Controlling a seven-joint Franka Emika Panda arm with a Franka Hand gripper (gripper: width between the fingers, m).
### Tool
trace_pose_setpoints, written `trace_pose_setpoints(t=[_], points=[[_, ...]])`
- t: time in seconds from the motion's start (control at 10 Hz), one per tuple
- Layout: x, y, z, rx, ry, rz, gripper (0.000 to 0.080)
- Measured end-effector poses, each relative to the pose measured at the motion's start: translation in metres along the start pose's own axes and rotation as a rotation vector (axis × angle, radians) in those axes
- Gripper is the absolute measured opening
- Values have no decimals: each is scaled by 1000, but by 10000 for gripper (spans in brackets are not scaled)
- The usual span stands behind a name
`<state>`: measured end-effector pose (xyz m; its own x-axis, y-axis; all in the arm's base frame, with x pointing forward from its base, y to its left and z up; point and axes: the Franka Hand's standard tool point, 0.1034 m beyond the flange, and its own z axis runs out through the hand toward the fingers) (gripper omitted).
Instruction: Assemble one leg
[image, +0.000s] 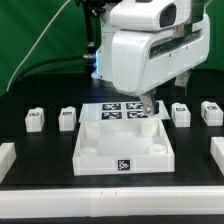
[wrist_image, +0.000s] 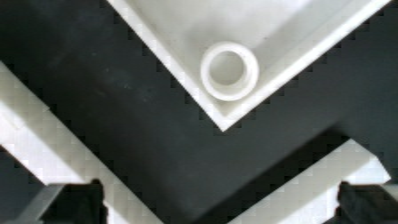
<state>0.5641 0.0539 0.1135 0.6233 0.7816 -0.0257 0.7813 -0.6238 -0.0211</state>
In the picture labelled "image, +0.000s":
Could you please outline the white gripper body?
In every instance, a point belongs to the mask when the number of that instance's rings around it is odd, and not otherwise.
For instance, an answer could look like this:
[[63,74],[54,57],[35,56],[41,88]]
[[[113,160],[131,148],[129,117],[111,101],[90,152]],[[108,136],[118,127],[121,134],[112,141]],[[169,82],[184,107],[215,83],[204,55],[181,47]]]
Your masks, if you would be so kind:
[[111,77],[117,91],[140,96],[204,62],[209,53],[207,14],[193,25],[193,34],[180,45],[150,57],[154,47],[171,41],[173,29],[160,32],[119,30],[112,41]]

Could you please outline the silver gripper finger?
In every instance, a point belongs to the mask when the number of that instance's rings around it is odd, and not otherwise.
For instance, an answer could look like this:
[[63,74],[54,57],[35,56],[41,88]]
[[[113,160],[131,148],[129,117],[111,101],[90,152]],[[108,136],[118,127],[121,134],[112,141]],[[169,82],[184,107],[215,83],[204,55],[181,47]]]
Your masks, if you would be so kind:
[[186,88],[189,78],[190,78],[190,72],[189,71],[183,72],[182,74],[176,77],[174,85],[177,87]]
[[140,96],[143,104],[143,113],[146,116],[154,116],[159,113],[159,103],[155,101],[152,93],[146,93]]

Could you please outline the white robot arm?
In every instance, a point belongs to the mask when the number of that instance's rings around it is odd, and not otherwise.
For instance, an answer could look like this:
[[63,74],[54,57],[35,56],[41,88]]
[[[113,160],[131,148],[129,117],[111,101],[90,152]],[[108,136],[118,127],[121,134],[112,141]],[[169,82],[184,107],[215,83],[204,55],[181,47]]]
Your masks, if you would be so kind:
[[92,78],[138,97],[154,115],[154,90],[204,62],[210,20],[204,0],[121,0],[100,16],[101,45]]

